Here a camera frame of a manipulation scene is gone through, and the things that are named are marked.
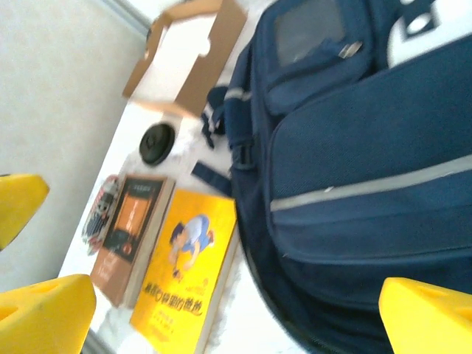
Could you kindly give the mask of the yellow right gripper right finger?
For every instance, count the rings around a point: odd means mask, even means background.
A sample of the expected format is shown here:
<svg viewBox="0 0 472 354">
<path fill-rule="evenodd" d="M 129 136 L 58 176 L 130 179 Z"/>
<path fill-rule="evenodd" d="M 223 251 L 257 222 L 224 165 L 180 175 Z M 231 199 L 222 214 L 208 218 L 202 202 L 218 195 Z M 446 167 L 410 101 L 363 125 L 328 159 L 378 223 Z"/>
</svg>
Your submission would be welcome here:
<svg viewBox="0 0 472 354">
<path fill-rule="evenodd" d="M 395 353 L 471 352 L 470 294 L 387 278 L 378 307 Z"/>
</svg>

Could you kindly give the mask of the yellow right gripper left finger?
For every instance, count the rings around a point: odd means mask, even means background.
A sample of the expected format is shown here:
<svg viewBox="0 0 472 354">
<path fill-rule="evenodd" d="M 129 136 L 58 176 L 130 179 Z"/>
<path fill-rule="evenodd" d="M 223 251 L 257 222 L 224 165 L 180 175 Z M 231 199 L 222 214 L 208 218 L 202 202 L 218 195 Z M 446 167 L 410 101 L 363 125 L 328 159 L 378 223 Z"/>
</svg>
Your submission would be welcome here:
<svg viewBox="0 0 472 354">
<path fill-rule="evenodd" d="M 2 353 L 80 353 L 97 298 L 73 274 L 1 293 Z"/>
</svg>

